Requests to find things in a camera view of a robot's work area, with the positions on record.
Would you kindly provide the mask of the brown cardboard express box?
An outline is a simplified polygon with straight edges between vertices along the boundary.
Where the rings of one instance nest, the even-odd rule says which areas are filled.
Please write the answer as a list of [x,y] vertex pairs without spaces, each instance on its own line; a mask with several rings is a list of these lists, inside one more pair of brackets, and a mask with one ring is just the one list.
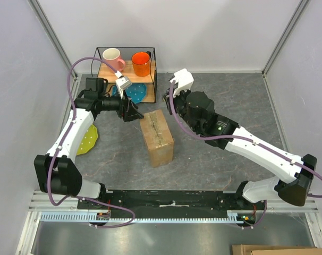
[[140,127],[152,167],[166,165],[173,160],[174,140],[161,109],[145,113]]

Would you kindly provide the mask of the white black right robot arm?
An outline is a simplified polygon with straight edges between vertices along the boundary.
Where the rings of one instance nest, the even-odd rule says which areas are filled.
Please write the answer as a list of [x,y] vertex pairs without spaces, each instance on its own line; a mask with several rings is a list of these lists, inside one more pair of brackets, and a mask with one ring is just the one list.
[[239,154],[274,174],[261,181],[242,182],[234,196],[235,205],[247,209],[261,200],[282,199],[302,207],[306,202],[315,170],[316,157],[301,157],[257,138],[237,122],[215,113],[214,102],[204,92],[180,92],[172,101],[163,95],[169,113],[176,114],[189,126],[190,134],[205,143]]

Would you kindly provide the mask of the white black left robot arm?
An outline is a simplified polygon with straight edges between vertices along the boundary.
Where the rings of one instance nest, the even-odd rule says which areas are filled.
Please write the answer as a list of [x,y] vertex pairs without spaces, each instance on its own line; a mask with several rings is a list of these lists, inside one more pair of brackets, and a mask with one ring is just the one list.
[[44,155],[37,155],[34,167],[39,188],[49,196],[89,198],[96,209],[107,205],[105,185],[85,180],[74,164],[83,137],[97,115],[103,111],[115,111],[124,122],[142,119],[137,105],[125,92],[132,82],[121,76],[115,81],[117,92],[105,94],[108,81],[103,78],[87,78],[86,87],[72,100],[69,119],[54,143]]

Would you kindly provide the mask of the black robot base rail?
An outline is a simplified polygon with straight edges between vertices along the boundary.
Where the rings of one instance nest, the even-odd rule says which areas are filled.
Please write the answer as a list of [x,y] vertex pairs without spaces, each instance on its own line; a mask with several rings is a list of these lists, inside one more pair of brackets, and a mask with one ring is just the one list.
[[137,220],[161,221],[218,221],[228,211],[249,214],[265,208],[264,202],[250,203],[234,191],[108,190],[104,203],[132,210]]

